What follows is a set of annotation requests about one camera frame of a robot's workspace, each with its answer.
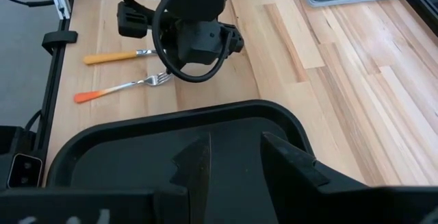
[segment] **wood plank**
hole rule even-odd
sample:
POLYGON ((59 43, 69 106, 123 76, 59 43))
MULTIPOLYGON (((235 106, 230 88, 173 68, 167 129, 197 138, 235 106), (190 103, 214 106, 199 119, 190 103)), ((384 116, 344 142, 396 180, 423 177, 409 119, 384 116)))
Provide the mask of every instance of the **wood plank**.
MULTIPOLYGON (((405 0, 327 8, 305 0, 228 0, 219 19, 239 27, 245 48, 212 79, 173 79, 77 105, 77 92, 164 69, 156 56, 82 63, 92 53, 153 48, 151 35, 118 35, 119 1, 75 0, 70 29, 79 37, 66 47, 46 172, 62 145, 93 125, 267 99, 299 118, 321 162, 360 182, 438 184, 438 38, 405 0)), ((184 71, 200 75, 210 68, 191 64, 184 71)))

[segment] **black bracket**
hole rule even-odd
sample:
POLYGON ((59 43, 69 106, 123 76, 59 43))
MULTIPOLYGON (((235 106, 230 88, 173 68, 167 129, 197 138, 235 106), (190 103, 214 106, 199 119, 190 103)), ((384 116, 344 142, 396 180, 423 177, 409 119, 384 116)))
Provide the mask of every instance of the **black bracket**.
POLYGON ((65 45, 66 43, 75 43, 77 41, 77 32, 59 31, 49 32, 44 35, 41 46, 47 52, 53 54, 53 48, 65 45))

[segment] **black metal frame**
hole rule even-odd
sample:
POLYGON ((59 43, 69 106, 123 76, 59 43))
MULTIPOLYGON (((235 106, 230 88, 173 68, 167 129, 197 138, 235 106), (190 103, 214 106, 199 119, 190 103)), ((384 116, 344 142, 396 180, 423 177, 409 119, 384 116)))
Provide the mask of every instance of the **black metal frame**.
MULTIPOLYGON (((72 11, 73 1, 74 0, 70 0, 72 11)), ((424 21, 433 30, 433 32, 438 35, 438 13, 437 10, 432 6, 432 4, 430 4, 428 0, 407 1, 415 9, 415 11, 420 14, 420 16, 422 16, 424 21)), ((69 20, 60 21, 58 31, 68 31, 69 25, 69 20)), ((49 139, 53 122, 53 115, 55 112, 57 92, 60 85, 65 48, 66 45, 60 45, 53 49, 49 77, 47 80, 47 86, 42 105, 41 119, 38 124, 36 142, 40 148, 43 148, 43 150, 46 151, 46 154, 49 147, 49 139)))

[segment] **black tray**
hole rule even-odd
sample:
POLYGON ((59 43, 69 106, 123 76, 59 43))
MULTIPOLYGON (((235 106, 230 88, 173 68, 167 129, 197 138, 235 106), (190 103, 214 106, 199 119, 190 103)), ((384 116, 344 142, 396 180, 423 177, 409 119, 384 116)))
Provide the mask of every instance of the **black tray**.
POLYGON ((56 155, 47 186, 158 187, 177 171, 175 155, 211 136, 206 216, 223 218, 228 208, 245 204, 249 212, 243 216, 269 221, 275 214, 261 165, 262 132, 287 139, 313 155, 302 125, 291 112, 269 101, 243 101, 86 129, 56 155), (229 196, 243 202, 230 203, 229 196))

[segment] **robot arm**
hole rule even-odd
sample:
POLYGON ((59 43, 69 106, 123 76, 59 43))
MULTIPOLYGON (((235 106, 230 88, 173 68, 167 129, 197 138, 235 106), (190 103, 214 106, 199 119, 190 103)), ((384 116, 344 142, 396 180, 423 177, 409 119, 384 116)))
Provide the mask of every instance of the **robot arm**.
POLYGON ((134 0, 123 0, 118 6, 119 34, 141 38, 151 28, 155 49, 168 73, 187 82, 207 81, 228 55, 244 46, 234 25, 218 22, 225 2, 161 0, 154 11, 134 0), (215 59, 215 66, 205 75, 194 77, 181 72, 187 63, 212 64, 215 59))

